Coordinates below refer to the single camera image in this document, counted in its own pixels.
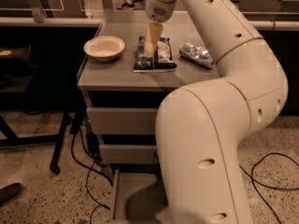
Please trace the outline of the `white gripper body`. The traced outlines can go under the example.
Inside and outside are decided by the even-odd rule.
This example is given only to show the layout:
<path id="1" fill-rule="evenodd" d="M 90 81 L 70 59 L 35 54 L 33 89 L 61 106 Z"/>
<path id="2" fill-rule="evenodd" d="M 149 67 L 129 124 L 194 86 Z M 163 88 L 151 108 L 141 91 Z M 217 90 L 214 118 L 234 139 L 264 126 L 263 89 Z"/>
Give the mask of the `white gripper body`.
<path id="1" fill-rule="evenodd" d="M 146 0 L 146 13 L 150 20 L 168 21 L 175 9 L 177 0 Z"/>

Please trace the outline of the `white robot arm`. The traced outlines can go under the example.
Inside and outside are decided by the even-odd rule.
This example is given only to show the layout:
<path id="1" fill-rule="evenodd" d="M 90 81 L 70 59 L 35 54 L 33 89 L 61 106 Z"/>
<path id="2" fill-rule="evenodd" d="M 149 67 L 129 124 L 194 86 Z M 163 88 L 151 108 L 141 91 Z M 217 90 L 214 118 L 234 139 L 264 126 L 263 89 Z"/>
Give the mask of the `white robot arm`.
<path id="1" fill-rule="evenodd" d="M 172 91 L 158 109 L 156 144 L 173 224 L 253 224 L 237 150 L 281 112 L 286 75 L 230 0 L 147 0 L 148 17 L 168 21 L 176 1 L 220 76 Z"/>

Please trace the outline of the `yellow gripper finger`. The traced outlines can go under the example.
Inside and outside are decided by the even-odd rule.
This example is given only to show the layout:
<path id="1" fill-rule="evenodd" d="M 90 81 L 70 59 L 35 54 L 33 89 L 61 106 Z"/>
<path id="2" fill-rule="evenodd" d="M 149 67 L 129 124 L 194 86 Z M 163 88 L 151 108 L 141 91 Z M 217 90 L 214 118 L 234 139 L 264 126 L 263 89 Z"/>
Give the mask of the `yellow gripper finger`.
<path id="1" fill-rule="evenodd" d="M 159 21 L 150 21 L 148 23 L 144 43 L 145 57 L 153 56 L 163 29 L 163 25 Z"/>

